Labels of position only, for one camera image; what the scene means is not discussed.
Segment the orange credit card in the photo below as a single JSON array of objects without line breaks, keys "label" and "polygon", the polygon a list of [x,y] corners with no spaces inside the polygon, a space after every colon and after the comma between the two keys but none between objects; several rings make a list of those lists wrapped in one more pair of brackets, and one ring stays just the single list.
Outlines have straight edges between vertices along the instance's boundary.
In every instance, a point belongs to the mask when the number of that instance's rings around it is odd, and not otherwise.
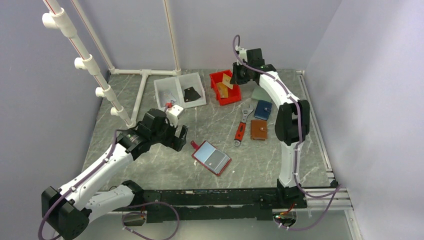
[{"label": "orange credit card", "polygon": [[229,76],[229,75],[227,75],[227,74],[223,74],[222,75],[222,81],[221,81],[221,83],[224,85],[224,86],[226,86],[228,89],[233,89],[233,87],[234,87],[234,85],[233,84],[231,84],[230,83],[230,81],[231,81],[231,77]]}]

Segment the red card holder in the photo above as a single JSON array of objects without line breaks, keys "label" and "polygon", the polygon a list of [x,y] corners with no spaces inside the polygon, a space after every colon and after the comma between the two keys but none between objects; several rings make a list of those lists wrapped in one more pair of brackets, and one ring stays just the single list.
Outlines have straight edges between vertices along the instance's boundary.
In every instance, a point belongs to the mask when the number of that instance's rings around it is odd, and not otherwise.
[{"label": "red card holder", "polygon": [[190,145],[194,148],[194,152],[191,156],[204,168],[218,177],[232,161],[226,153],[206,140],[201,144],[197,144],[192,140]]}]

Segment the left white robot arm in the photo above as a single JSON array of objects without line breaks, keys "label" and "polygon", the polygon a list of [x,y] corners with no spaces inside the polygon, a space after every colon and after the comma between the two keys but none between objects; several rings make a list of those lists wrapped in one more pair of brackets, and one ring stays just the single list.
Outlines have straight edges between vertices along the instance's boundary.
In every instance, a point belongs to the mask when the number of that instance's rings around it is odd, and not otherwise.
[{"label": "left white robot arm", "polygon": [[110,147],[86,170],[59,188],[50,186],[44,190],[38,238],[44,238],[45,224],[57,232],[55,239],[73,240],[89,223],[113,210],[137,210],[161,204],[132,180],[100,194],[97,191],[120,169],[133,163],[155,144],[181,151],[187,142],[188,127],[183,125],[179,136],[175,133],[183,112],[184,108],[179,105],[166,110],[150,109],[134,127],[115,130]]}]

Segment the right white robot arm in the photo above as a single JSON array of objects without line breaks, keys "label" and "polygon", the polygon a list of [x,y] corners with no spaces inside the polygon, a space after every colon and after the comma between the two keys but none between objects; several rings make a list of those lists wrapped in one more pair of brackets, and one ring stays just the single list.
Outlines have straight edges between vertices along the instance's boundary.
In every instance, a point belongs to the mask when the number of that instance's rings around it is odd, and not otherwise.
[{"label": "right white robot arm", "polygon": [[235,46],[237,61],[233,63],[231,84],[243,85],[254,81],[270,96],[277,107],[274,132],[281,145],[281,167],[277,178],[276,203],[289,207],[301,197],[299,158],[303,142],[310,132],[310,104],[295,96],[271,64],[265,64],[259,48],[247,50]]}]

